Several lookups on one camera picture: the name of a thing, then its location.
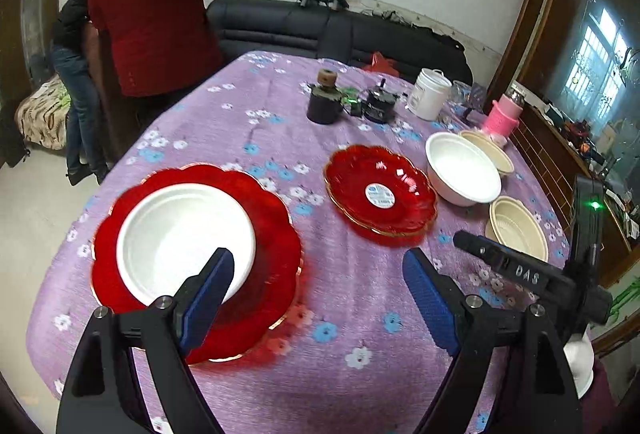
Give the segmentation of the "black leather sofa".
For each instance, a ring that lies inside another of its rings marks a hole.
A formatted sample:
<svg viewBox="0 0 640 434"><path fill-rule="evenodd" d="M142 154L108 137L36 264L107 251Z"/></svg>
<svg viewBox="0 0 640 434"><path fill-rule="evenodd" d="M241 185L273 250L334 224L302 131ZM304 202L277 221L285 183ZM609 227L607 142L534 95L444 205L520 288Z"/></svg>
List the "black leather sofa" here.
<svg viewBox="0 0 640 434"><path fill-rule="evenodd" d="M462 44L428 27L280 0L213 0L206 16L227 61L260 50L363 68L378 51L407 82L414 82L424 68L442 71L450 80L473 82Z"/></svg>

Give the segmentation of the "beige ribbed disposable bowl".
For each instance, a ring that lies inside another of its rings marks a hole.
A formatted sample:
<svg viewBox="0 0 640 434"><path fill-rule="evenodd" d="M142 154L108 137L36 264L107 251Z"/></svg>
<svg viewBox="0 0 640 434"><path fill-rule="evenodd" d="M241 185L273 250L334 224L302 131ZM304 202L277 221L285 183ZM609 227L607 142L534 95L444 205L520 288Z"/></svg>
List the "beige ribbed disposable bowl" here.
<svg viewBox="0 0 640 434"><path fill-rule="evenodd" d="M502 195L491 203L485 235L512 250L548 261L548 244L541 227L525 205L514 198Z"/></svg>

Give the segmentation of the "wooden glass panel door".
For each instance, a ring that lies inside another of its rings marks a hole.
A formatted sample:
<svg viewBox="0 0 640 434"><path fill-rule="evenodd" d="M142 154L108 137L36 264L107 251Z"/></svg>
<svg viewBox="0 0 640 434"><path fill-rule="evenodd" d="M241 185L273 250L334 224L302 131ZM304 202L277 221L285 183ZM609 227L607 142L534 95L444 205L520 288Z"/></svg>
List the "wooden glass panel door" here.
<svg viewBox="0 0 640 434"><path fill-rule="evenodd" d="M1 164L26 155L14 114L52 74L51 27L58 0L1 0Z"/></svg>

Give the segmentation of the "person in dark jacket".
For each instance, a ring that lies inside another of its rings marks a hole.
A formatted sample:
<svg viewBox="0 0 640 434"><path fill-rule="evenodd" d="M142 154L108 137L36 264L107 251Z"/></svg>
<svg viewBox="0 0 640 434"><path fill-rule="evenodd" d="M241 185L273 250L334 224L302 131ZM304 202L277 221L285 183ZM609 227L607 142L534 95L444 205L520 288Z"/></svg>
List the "person in dark jacket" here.
<svg viewBox="0 0 640 434"><path fill-rule="evenodd" d="M52 26L51 61L70 95L66 176L72 186L90 175L100 185L110 171L99 137L100 98L82 50L89 22L88 0L66 0Z"/></svg>

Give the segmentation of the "pink sleeved bottle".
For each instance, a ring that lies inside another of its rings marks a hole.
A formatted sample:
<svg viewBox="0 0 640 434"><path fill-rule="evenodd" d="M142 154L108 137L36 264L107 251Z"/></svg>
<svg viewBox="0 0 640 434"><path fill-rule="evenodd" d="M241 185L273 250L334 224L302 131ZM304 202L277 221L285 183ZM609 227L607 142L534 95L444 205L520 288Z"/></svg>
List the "pink sleeved bottle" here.
<svg viewBox="0 0 640 434"><path fill-rule="evenodd" d="M491 111L480 130L496 146L503 149L508 138L518 128L524 104L524 94L518 87L511 85L499 100L492 102Z"/></svg>

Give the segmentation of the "purple floral tablecloth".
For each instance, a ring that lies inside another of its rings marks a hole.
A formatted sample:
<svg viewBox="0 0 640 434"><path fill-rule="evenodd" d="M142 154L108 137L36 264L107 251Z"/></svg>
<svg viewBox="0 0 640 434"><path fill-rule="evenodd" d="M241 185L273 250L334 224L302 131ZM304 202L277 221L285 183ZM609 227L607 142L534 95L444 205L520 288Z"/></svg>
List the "purple floral tablecloth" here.
<svg viewBox="0 0 640 434"><path fill-rule="evenodd" d="M321 62L244 54L156 120L115 165L70 227L44 278L26 345L44 384L61 395L93 310L92 240L115 200L150 174L195 163L251 175L288 209L303 246L297 296L246 355L191 365L229 433L409 433L448 366L401 276L402 251L352 229L326 193L337 150L379 146L424 167L439 123L403 105L388 125L306 116Z"/></svg>

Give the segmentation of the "red scalloped plate with sticker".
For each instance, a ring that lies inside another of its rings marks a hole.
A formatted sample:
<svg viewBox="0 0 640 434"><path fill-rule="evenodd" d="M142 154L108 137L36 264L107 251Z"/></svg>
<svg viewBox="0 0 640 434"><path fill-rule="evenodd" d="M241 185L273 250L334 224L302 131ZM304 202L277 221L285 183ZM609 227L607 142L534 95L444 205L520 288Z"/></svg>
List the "red scalloped plate with sticker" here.
<svg viewBox="0 0 640 434"><path fill-rule="evenodd" d="M379 146L335 151L323 168L326 193L363 238L387 246L416 246L437 218L437 194L420 168Z"/></svg>

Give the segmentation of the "small white paper bowl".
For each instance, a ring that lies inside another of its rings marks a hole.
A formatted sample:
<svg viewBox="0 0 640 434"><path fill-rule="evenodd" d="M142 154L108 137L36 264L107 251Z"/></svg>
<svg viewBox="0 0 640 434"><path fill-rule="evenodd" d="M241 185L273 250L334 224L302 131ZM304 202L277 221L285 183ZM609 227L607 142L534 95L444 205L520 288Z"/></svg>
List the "small white paper bowl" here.
<svg viewBox="0 0 640 434"><path fill-rule="evenodd" d="M117 236L117 268L132 296L150 305L175 294L220 247L234 261L224 295L230 298L254 265L257 243L250 217L218 188L178 183L152 192L128 213Z"/></svg>

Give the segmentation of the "patterned cushioned stool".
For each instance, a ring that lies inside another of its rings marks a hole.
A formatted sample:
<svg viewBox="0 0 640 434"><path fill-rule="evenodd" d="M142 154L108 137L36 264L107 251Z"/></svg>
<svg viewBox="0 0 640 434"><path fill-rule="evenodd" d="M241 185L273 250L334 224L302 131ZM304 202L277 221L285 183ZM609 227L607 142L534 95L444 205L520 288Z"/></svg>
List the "patterned cushioned stool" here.
<svg viewBox="0 0 640 434"><path fill-rule="evenodd" d="M68 111L70 94L60 76L54 74L20 103L14 121L27 142L60 152L66 147Z"/></svg>

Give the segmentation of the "black motor with wooden knob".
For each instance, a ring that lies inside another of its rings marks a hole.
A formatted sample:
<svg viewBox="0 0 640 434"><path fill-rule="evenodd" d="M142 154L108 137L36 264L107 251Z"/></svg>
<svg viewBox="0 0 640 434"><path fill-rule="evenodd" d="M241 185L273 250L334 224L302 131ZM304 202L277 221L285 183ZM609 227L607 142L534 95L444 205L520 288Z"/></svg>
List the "black motor with wooden knob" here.
<svg viewBox="0 0 640 434"><path fill-rule="evenodd" d="M334 124L343 112L343 95L336 87L337 74L322 68L313 84L307 106L307 119L319 125Z"/></svg>

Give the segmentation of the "green circuit part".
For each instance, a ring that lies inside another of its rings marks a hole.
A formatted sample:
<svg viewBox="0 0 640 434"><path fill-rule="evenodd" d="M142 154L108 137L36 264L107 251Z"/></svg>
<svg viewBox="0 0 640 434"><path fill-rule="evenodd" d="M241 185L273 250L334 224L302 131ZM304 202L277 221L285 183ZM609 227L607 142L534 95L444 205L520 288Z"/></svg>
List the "green circuit part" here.
<svg viewBox="0 0 640 434"><path fill-rule="evenodd" d="M360 91L355 87L344 87L338 90L342 96L343 110L352 117L362 116L362 101Z"/></svg>

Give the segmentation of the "large white bowl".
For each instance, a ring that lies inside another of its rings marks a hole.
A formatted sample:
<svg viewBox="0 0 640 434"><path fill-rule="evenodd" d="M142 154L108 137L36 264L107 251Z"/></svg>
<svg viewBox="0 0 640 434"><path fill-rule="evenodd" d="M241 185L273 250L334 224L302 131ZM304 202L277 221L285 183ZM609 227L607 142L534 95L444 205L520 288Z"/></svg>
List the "large white bowl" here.
<svg viewBox="0 0 640 434"><path fill-rule="evenodd" d="M440 197L469 207L489 204L501 193L498 169L469 140L456 134L432 134L425 142L427 177Z"/></svg>

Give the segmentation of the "white plastic jar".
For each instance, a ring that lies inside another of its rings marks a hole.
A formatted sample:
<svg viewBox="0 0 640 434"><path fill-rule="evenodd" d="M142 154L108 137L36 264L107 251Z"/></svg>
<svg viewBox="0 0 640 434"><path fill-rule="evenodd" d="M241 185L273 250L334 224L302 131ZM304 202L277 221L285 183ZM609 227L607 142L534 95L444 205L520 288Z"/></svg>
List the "white plastic jar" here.
<svg viewBox="0 0 640 434"><path fill-rule="evenodd" d="M434 121L449 98L452 82L440 70L424 68L408 98L408 110L424 121Z"/></svg>

